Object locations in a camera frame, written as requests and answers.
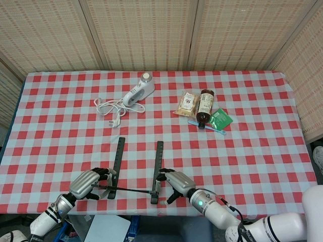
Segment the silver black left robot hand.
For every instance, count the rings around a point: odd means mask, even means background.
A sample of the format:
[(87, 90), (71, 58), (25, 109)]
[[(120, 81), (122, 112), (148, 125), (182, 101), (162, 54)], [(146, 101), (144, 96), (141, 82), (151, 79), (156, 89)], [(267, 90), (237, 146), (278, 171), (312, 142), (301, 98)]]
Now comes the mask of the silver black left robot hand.
[(112, 184), (112, 176), (117, 172), (111, 168), (93, 168), (82, 172), (69, 187), (69, 192), (76, 198), (82, 200), (84, 198), (92, 200), (100, 200), (108, 196), (110, 189), (106, 189), (102, 194), (93, 194), (92, 185), (98, 184), (101, 180), (107, 180), (108, 184)]

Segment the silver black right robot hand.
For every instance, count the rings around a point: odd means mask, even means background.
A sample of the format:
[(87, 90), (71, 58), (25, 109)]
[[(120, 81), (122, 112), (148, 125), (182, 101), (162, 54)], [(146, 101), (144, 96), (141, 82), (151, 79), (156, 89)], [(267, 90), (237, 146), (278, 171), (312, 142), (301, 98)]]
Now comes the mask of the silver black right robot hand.
[(167, 204), (173, 203), (179, 197), (190, 199), (196, 192), (196, 183), (182, 172), (170, 168), (162, 168), (155, 180), (155, 191), (159, 195), (161, 183), (167, 181), (173, 188), (173, 194), (167, 199)]

